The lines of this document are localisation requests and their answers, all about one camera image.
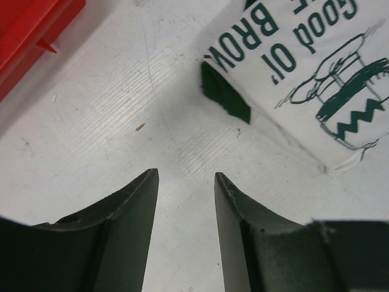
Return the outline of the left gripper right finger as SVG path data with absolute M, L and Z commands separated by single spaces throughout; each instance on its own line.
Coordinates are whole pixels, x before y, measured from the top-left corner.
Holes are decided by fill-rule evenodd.
M 276 214 L 215 175 L 226 291 L 387 291 L 388 223 Z

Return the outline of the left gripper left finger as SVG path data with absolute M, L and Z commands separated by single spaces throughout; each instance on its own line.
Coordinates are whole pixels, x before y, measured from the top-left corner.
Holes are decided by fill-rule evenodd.
M 141 291 L 158 188 L 149 169 L 52 224 L 1 218 L 1 290 Z

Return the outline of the white and green t-shirt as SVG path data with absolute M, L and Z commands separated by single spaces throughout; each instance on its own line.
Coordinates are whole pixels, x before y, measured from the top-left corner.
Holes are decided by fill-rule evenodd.
M 388 2 L 247 1 L 201 81 L 231 116 L 343 173 L 388 134 Z

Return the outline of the red plastic bin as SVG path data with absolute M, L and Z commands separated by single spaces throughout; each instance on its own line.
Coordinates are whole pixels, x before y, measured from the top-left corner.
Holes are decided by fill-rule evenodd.
M 1 100 L 85 7 L 85 0 L 1 1 Z

